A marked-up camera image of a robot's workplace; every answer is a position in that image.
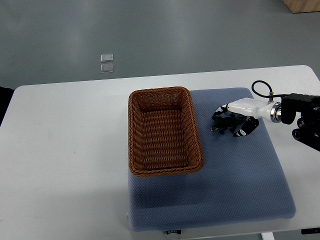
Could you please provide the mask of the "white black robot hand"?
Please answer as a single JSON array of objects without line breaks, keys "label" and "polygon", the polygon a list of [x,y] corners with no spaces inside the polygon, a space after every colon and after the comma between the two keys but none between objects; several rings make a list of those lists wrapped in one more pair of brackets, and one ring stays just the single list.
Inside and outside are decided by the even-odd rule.
[{"label": "white black robot hand", "polygon": [[276,108],[279,106],[279,102],[264,102],[246,97],[220,106],[213,116],[226,117],[230,113],[246,116],[247,120],[232,132],[234,137],[245,137],[259,126],[261,118],[278,123]]}]

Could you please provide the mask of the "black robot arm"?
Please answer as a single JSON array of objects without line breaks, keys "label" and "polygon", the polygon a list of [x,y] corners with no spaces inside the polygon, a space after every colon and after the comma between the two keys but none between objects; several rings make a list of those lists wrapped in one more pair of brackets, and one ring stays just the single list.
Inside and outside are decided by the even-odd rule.
[{"label": "black robot arm", "polygon": [[296,122],[292,137],[317,151],[320,150],[320,97],[299,93],[278,94],[281,98],[275,119],[290,125]]}]

